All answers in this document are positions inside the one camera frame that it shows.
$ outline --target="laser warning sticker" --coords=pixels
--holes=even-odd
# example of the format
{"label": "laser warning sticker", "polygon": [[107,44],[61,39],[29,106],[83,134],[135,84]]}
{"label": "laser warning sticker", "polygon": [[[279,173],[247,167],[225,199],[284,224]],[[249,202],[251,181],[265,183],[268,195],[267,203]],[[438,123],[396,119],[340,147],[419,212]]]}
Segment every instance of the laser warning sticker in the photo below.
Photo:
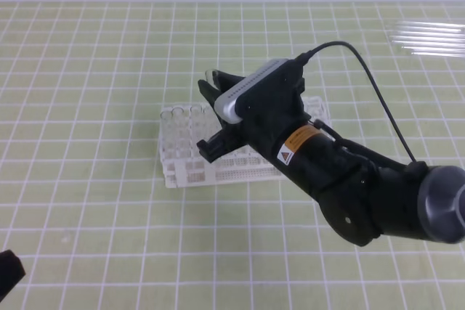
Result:
{"label": "laser warning sticker", "polygon": [[283,144],[281,149],[279,149],[278,160],[280,160],[282,163],[288,165],[291,162],[293,156],[294,152],[287,148],[286,144]]}
{"label": "laser warning sticker", "polygon": [[278,152],[278,160],[288,165],[296,151],[314,135],[320,132],[312,125],[305,125],[295,130],[292,135],[287,138]]}

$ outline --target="tabletop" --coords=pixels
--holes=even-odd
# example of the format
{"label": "tabletop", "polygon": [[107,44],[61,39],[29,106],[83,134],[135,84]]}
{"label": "tabletop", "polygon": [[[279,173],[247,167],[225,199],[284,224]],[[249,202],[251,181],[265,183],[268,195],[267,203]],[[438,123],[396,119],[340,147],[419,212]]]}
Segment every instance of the tabletop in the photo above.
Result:
{"label": "tabletop", "polygon": [[[0,3],[0,246],[27,276],[0,309],[463,309],[465,245],[343,241],[286,180],[167,189],[162,106],[334,39],[367,60],[418,159],[464,167],[465,60],[390,44],[456,3]],[[408,161],[356,59],[327,49],[307,96],[343,136]]]}

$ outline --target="black object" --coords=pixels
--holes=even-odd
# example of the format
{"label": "black object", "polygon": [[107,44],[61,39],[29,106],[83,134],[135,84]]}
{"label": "black object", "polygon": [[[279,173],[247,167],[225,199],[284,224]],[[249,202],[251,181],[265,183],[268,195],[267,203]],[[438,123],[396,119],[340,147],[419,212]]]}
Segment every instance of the black object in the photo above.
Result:
{"label": "black object", "polygon": [[[334,45],[345,46],[359,59],[411,157],[409,165],[344,139],[305,113],[303,67]],[[465,171],[430,168],[415,160],[368,67],[350,44],[334,41],[295,60],[270,61],[245,80],[215,71],[213,82],[217,89],[198,82],[222,126],[210,140],[198,143],[207,161],[249,144],[319,203],[340,236],[359,246],[380,234],[448,243],[465,237]]]}
{"label": "black object", "polygon": [[0,302],[25,275],[20,259],[12,251],[0,253]]}

